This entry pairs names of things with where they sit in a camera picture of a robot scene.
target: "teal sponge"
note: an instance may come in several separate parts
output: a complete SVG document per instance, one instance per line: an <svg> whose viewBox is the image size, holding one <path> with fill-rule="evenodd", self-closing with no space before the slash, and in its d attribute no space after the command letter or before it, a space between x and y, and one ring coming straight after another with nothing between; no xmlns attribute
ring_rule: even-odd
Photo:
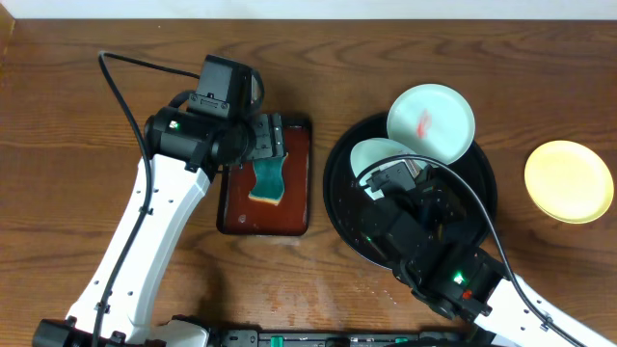
<svg viewBox="0 0 617 347"><path fill-rule="evenodd" d="M249 199L271 203L275 206L281 202L285 193L285 184L282 180L282 164L287 155L280 158L261 159L253 162L255 170L255 187L249 194Z"/></svg>

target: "wood grain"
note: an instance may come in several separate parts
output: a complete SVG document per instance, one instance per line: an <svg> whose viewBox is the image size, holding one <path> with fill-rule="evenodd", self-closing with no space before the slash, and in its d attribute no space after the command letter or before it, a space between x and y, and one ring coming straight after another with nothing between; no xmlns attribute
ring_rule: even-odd
<svg viewBox="0 0 617 347"><path fill-rule="evenodd" d="M515 271L617 341L617 210L583 226L559 223L523 183L530 151L554 139L589 146L617 170L617 23L20 20L0 93L0 344L27 345L40 319L65 316L128 200L139 151L98 69L100 49L194 72L207 53L230 57L259 69L266 111L303 112L313 122L308 232L220 234L216 180L178 242L154 322L196 313L264 329L462 327L350 250L322 201L321 174L340 135L411 86L436 82L475 112ZM110 66L139 124L195 87ZM485 248L495 254L492 241Z"/></svg>

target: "black round tray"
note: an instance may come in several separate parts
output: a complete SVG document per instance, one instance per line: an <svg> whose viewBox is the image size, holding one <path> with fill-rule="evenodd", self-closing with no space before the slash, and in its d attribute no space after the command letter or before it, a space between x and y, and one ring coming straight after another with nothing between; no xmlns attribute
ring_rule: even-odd
<svg viewBox="0 0 617 347"><path fill-rule="evenodd" d="M324 172L324 202L330 221L340 237L356 252L377 265L388 268L386 260L370 247L360 236L360 211L370 208L374 201L361 189L354 186L349 155L360 141L371 138L387 138L387 113L382 113L359 122L349 129L336 143ZM482 199L493 219L497 207L497 187L491 165L480 146L473 142L469 150L456 162L449 165ZM461 199L468 216L464 221L452 223L443 229L444 241L459 241L479 246L489 233L477 206L460 185L447 173L437 169L439 176Z"/></svg>

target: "black cable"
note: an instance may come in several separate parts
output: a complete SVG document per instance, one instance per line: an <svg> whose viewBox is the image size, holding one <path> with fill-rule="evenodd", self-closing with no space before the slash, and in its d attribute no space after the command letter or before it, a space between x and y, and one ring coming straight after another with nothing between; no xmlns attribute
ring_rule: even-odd
<svg viewBox="0 0 617 347"><path fill-rule="evenodd" d="M184 71L184 70L180 70L180 69L176 69L176 68L171 68L171 67L161 67L161 66L158 66L158 65L153 64L153 63L148 63L148 62L140 61L140 60L133 59L133 58L124 57L122 55L118 55L118 54L110 53L110 52L105 52L105 51L101 51L101 52L98 53L98 60L99 60L99 62L101 60L101 58L100 58L101 56L118 59L118 60L121 60L123 62L127 62L127 63L138 65L140 67L149 67L149 68L154 68L154 69L157 69L157 70L160 70L160 71L165 71L165 72L169 72L169 73L179 74L179 75L182 75L182 76L188 76L188 77L193 77L193 78L200 79L200 76L198 74L196 74L196 73L193 73L193 72L188 72L188 71ZM110 80L111 80L111 78L107 80L107 83L109 83L109 86L111 87L114 82L112 81L110 83Z"/></svg>
<svg viewBox="0 0 617 347"><path fill-rule="evenodd" d="M109 275L109 279L107 280L107 284L105 285L103 295L100 299L100 302L98 303L98 306L96 309L96 320L94 321L94 329L93 329L93 343L92 343L93 347L98 347L98 340L100 338L100 330L103 324L103 316L105 314L105 309L107 308L107 302L109 301L109 296L112 293L112 288L114 287L114 282L116 281L116 277L118 276L118 273L120 272L120 268L122 267L122 264L124 263L124 260L126 259L126 256L128 255L128 251L130 250L133 244L133 241L135 240L135 237L137 236L137 232L139 231L140 227L142 226L142 223L144 222L144 218L146 217L148 213L150 201L152 199L152 167L150 166L150 161L148 158L148 149L146 146L146 141L144 140L144 137L142 136L142 132L139 129L139 125L135 121L133 114L129 110L128 105L126 104L126 101L124 101L124 98L122 97L120 91L118 90L118 87L116 87L116 83L114 83L112 76L109 74L109 70L107 69L107 66L105 65L105 59L104 59L105 57L118 59L124 62L136 64L142 67L150 67L150 68L158 69L158 70L165 71L165 72L194 77L197 79L200 78L195 73L186 72L186 71L178 70L175 68L161 67L155 64L138 61L132 58L123 57L121 55L114 54L114 53L109 53L105 51L101 51L98 53L98 64L100 65L100 69L103 72L103 75L105 76L105 80L107 80L107 84L109 85L109 88L114 93L116 100L118 101L118 103L120 104L120 107L124 111L124 114L126 115L126 119L131 125L131 129L133 129L133 133L135 134L135 138L137 139L139 149L142 152L142 159L144 160L144 166L146 168L145 169L146 194L144 196L144 204L142 205L140 209L139 216L137 217L137 221L135 222L135 226L131 230L131 233L128 235L128 239L126 240L126 243L124 244L124 247L122 248L122 251L120 255L118 256L118 260L116 261L116 265L114 265L114 269Z"/></svg>
<svg viewBox="0 0 617 347"><path fill-rule="evenodd" d="M524 304L533 312L533 314L535 314L542 321L542 323L546 327L549 327L549 328L553 329L558 335L563 337L566 341L570 342L571 344L573 344L573 345L575 345L577 347L585 347L584 344L580 343L573 336L571 336L568 333L564 332L563 330L561 330L561 328L559 328L557 325L552 323L552 320L550 318L546 317L544 314L542 314L542 312L540 312L540 310L538 308L536 308L536 306L531 304L531 302L529 301L527 296L523 293L523 290L521 289L521 286L519 285L519 282L517 281L516 276L514 275L514 272L512 271L512 267L510 266L510 262L508 261L508 258L505 255L505 250L503 249L503 247L501 247L501 242L499 242L499 237L497 236L495 225L493 224L493 221L491 220L491 216L489 215L489 212L486 210L486 207L484 207L484 203L482 203L482 200L477 196L477 194L475 194L475 192L467 184L467 182L462 177L460 177L457 173L455 173L452 169L448 168L446 166L446 164L442 163L441 161L439 161L437 159L433 159L433 158L430 158L430 157L427 157L427 156L424 156L424 155L417 155L417 154L393 155L390 158L382 159L382 160L380 160L380 161L378 161L376 163L373 163L373 164L369 165L368 168L364 169L358 175L358 178L357 178L358 185L360 185L361 178L364 177L365 175L367 175L371 170L373 170L375 168L378 168L378 167L380 167L380 166L382 166L384 164L387 164L389 162L396 161L396 160L402 160L402 159L420 160L420 161L423 161L423 162L426 162L426 163L429 163L429 164L437 165L440 168L442 168L445 171L447 171L454 178L456 178L460 183L463 184L463 186L469 191L469 193L471 194L473 199L477 202L478 207L480 208L480 211L482 212L482 214L484 216L484 219L486 220L486 223L489 226L489 229L491 230L491 234L495 238L495 244L497 246L497 250L499 251L499 255L501 256L501 260L503 261L503 265L505 266L508 278L512 282L512 285L514 285L514 289L516 289L517 293L519 294L519 297L521 297L521 300L523 300Z"/></svg>

